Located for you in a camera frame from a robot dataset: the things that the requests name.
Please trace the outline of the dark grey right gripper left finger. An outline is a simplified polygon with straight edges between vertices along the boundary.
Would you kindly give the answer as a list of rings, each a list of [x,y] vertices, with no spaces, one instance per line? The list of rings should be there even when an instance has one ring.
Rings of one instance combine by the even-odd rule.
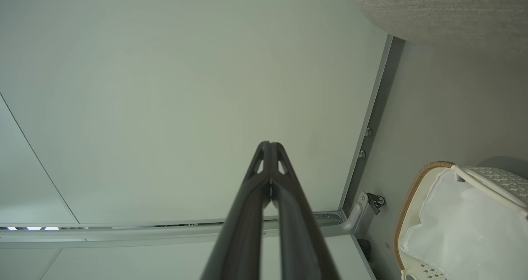
[[[270,203],[271,143],[256,149],[205,265],[202,280],[258,280],[263,210]]]

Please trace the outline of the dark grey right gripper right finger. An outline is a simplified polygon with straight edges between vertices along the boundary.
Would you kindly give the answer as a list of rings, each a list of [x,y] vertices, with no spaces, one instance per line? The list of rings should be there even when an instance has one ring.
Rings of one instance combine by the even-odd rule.
[[[283,145],[271,143],[272,199],[279,212],[283,280],[339,280],[322,232]]]

